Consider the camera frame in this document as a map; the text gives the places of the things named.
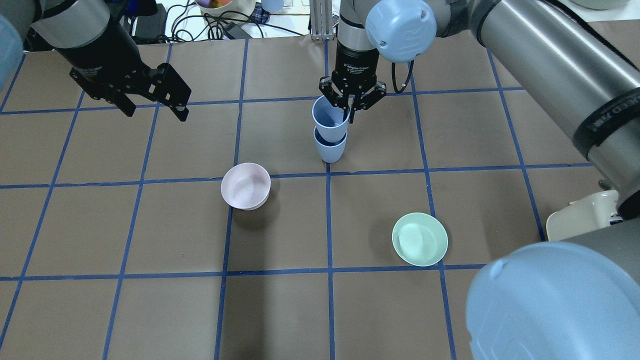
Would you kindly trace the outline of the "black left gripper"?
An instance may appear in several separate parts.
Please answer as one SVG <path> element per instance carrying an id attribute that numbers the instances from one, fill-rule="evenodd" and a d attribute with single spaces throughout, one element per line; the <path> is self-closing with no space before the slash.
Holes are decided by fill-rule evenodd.
<path id="1" fill-rule="evenodd" d="M 135 43 L 101 36 L 83 47 L 70 48 L 70 77 L 94 100 L 105 100 L 125 116 L 137 109 L 129 95 L 158 102 L 180 121 L 189 116 L 192 89 L 169 63 L 151 68 Z"/>

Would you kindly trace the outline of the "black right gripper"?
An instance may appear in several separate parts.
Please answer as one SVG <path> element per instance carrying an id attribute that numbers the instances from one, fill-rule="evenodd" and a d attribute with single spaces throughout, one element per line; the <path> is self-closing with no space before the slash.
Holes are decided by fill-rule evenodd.
<path id="1" fill-rule="evenodd" d="M 334 69 L 320 78 L 318 89 L 350 125 L 357 112 L 372 108 L 387 95 L 386 84 L 377 76 L 379 58 L 377 48 L 355 50 L 338 42 Z"/>

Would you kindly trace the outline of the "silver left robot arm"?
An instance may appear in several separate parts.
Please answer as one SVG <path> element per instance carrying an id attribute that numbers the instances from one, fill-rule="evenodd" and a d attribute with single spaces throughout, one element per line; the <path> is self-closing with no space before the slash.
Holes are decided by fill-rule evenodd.
<path id="1" fill-rule="evenodd" d="M 18 70 L 33 29 L 71 64 L 70 77 L 90 98 L 132 117 L 138 95 L 169 107 L 186 121 L 191 89 L 168 63 L 145 64 L 137 44 L 102 0 L 3 0 L 1 83 Z"/>

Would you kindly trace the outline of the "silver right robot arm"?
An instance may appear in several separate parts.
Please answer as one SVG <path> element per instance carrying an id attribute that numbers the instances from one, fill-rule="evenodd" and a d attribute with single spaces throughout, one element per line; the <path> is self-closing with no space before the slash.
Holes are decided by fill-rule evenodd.
<path id="1" fill-rule="evenodd" d="M 467 32 L 416 60 L 411 93 L 349 128 L 327 167 L 337 360 L 470 360 L 480 268 L 547 239 L 553 212 L 599 174 Z"/>

